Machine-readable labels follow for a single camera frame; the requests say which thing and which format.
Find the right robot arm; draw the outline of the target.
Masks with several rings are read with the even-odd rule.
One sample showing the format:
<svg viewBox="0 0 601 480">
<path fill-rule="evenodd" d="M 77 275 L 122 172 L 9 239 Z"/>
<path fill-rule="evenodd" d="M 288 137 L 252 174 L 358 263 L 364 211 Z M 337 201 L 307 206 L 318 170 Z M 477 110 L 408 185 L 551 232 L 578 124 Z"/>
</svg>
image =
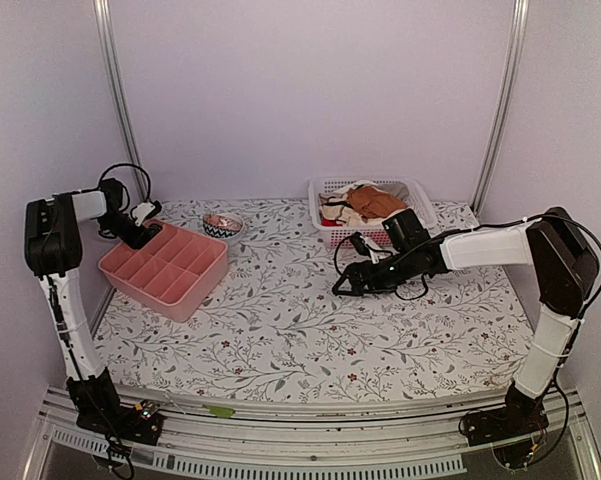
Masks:
<svg viewBox="0 0 601 480">
<path fill-rule="evenodd" d="M 383 251 L 354 233 L 348 240 L 360 262 L 338 269 L 337 296 L 396 294 L 408 280 L 427 280 L 479 267 L 527 269 L 537 293 L 538 318 L 526 357 L 510 391 L 521 396 L 503 407 L 497 427 L 517 436 L 532 424 L 530 400 L 543 396 L 569 357 L 587 310 L 601 294 L 601 241 L 562 207 L 501 224 L 431 235 L 412 210 L 383 221 L 393 246 Z"/>
</svg>

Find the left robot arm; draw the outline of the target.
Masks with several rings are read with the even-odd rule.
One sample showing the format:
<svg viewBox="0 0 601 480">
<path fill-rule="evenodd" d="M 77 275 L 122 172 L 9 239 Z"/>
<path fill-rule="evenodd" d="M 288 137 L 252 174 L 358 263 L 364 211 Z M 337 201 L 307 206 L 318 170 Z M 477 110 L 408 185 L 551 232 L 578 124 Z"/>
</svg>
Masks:
<svg viewBox="0 0 601 480">
<path fill-rule="evenodd" d="M 32 201 L 25 212 L 25 262 L 47 300 L 63 353 L 67 389 L 76 401 L 95 399 L 89 415 L 108 434 L 121 433 L 128 426 L 129 415 L 117 403 L 116 388 L 96 352 L 88 325 L 80 288 L 80 224 L 95 220 L 132 250 L 143 248 L 161 231 L 145 222 L 160 213 L 162 205 L 146 199 L 126 212 L 123 193 L 122 183 L 108 178 L 92 189 Z"/>
</svg>

